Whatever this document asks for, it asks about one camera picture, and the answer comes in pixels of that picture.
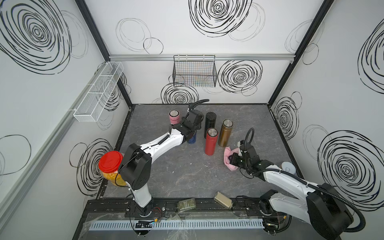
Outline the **blue thermos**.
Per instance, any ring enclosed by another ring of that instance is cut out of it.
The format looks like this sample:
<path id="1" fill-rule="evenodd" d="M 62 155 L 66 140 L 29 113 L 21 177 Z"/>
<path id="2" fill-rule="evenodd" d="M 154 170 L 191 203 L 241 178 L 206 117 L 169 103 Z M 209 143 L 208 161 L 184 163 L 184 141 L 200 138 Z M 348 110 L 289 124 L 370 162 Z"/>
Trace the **blue thermos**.
<path id="1" fill-rule="evenodd" d="M 194 144 L 196 142 L 196 133 L 194 133 L 194 135 L 188 140 L 188 143 L 189 144 Z"/>

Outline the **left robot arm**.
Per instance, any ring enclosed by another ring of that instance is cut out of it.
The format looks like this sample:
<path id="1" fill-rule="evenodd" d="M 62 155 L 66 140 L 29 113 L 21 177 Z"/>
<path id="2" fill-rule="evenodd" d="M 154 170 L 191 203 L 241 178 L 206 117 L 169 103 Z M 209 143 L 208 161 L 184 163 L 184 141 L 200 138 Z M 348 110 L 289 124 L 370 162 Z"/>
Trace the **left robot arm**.
<path id="1" fill-rule="evenodd" d="M 152 201 L 147 182 L 154 161 L 172 148 L 190 140 L 201 129 L 203 119 L 203 113 L 190 109 L 180 123 L 170 125 L 168 132 L 157 139 L 142 145 L 129 145 L 118 174 L 128 185 L 139 208 L 146 209 Z"/>

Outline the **white lid can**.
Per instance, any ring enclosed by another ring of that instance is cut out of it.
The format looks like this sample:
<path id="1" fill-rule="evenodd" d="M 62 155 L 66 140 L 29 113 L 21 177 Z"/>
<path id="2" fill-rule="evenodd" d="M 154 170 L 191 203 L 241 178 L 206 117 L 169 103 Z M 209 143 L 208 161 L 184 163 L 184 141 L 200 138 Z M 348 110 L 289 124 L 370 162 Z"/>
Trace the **white lid can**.
<path id="1" fill-rule="evenodd" d="M 290 174 L 293 174 L 293 175 L 297 175 L 297 169 L 296 167 L 294 166 L 294 164 L 292 164 L 291 162 L 283 162 L 281 164 L 281 169 L 285 172 L 288 172 Z"/>

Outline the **beige sponge block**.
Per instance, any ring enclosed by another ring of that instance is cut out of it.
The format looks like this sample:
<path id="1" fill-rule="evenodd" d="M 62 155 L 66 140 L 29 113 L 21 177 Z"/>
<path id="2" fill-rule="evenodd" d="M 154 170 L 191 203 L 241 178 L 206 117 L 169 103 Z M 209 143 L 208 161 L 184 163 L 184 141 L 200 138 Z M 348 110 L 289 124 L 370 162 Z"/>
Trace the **beige sponge block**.
<path id="1" fill-rule="evenodd" d="M 226 197 L 221 192 L 216 193 L 214 200 L 216 203 L 218 203 L 219 205 L 221 205 L 222 207 L 224 207 L 227 210 L 231 210 L 233 208 L 233 200 Z"/>

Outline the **gold thermos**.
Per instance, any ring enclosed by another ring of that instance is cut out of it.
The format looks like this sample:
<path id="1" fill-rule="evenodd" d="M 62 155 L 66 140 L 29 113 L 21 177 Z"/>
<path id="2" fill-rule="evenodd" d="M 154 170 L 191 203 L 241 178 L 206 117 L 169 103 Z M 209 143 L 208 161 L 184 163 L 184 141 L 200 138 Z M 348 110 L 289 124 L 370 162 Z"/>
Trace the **gold thermos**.
<path id="1" fill-rule="evenodd" d="M 225 119 L 222 123 L 221 131 L 220 131 L 220 136 L 218 140 L 218 145 L 220 147 L 226 147 L 229 141 L 229 138 L 232 133 L 234 123 L 232 120 Z"/>

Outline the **green scouring pad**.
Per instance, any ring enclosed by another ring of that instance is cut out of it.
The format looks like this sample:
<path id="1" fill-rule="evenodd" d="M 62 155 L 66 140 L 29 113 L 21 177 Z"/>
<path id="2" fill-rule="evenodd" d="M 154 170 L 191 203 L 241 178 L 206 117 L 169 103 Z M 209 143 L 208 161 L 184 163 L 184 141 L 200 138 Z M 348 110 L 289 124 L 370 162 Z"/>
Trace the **green scouring pad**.
<path id="1" fill-rule="evenodd" d="M 190 198 L 190 199 L 185 199 L 181 200 L 177 203 L 177 211 L 178 212 L 185 212 L 185 211 L 190 211 L 196 209 L 196 199 L 195 198 Z"/>

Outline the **red thermos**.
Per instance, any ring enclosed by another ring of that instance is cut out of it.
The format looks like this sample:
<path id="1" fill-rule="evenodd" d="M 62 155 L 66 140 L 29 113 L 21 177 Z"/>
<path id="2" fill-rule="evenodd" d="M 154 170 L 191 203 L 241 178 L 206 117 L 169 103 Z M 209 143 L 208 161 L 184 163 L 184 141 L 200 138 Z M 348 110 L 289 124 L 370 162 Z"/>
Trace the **red thermos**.
<path id="1" fill-rule="evenodd" d="M 218 131 L 215 128 L 209 128 L 206 133 L 205 154 L 212 156 L 215 152 L 218 140 Z"/>

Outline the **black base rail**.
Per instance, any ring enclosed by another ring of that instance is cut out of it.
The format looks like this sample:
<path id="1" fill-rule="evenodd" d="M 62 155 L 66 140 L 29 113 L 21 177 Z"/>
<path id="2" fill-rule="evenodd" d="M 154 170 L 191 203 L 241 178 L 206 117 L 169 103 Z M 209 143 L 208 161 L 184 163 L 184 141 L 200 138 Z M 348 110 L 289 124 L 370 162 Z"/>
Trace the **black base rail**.
<path id="1" fill-rule="evenodd" d="M 258 217 L 258 218 L 283 218 L 288 214 L 277 212 L 264 215 L 259 208 L 258 198 L 232 198 L 233 206 L 227 209 L 217 203 L 213 198 L 196 198 L 196 206 L 180 212 L 178 203 L 180 198 L 154 198 L 145 208 L 140 208 L 134 200 L 123 198 L 107 198 L 103 200 L 90 200 L 84 209 L 83 217 L 89 214 L 122 214 L 123 217 L 150 219 L 154 217 L 169 218 L 181 213 L 218 213 L 224 212 L 234 214 L 236 217 Z"/>

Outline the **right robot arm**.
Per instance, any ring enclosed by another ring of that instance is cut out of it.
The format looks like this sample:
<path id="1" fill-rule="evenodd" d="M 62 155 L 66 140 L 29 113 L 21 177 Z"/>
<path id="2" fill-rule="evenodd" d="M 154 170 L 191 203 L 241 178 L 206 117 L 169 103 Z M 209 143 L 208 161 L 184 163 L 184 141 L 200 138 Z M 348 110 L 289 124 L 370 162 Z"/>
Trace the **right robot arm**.
<path id="1" fill-rule="evenodd" d="M 228 168 L 245 170 L 250 176 L 273 184 L 290 196 L 269 190 L 259 198 L 259 209 L 263 215 L 285 213 L 310 224 L 327 240 L 335 240 L 353 223 L 347 204 L 328 184 L 317 185 L 284 171 L 268 160 L 262 160 L 255 148 L 246 141 L 239 147 L 226 148 L 224 163 Z"/>

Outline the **red lid snack jar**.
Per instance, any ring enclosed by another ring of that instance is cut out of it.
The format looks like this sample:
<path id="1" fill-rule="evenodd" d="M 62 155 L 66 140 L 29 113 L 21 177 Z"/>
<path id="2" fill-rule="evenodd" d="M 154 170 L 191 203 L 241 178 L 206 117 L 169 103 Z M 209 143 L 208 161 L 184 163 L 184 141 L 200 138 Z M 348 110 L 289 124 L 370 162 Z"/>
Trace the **red lid snack jar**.
<path id="1" fill-rule="evenodd" d="M 117 187 L 126 187 L 126 182 L 118 173 L 122 163 L 123 155 L 118 151 L 110 151 L 99 160 L 99 170 L 103 177 Z"/>

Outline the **black thermos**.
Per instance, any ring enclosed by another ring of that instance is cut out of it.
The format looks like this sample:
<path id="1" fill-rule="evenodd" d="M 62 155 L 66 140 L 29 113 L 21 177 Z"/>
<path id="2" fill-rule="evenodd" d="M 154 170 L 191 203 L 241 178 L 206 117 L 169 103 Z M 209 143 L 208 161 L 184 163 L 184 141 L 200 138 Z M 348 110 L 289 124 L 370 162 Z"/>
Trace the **black thermos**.
<path id="1" fill-rule="evenodd" d="M 207 136 L 208 129 L 215 128 L 217 115 L 214 112 L 208 112 L 205 119 L 204 138 Z"/>

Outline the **pink thermos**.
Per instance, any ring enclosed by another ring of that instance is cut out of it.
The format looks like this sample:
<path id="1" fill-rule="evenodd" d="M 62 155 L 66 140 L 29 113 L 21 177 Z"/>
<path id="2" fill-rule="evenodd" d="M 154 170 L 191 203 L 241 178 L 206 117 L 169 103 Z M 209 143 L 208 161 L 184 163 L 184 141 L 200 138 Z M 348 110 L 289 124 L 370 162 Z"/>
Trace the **pink thermos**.
<path id="1" fill-rule="evenodd" d="M 180 112 L 178 110 L 171 110 L 169 112 L 170 123 L 172 125 L 179 124 L 181 122 Z"/>

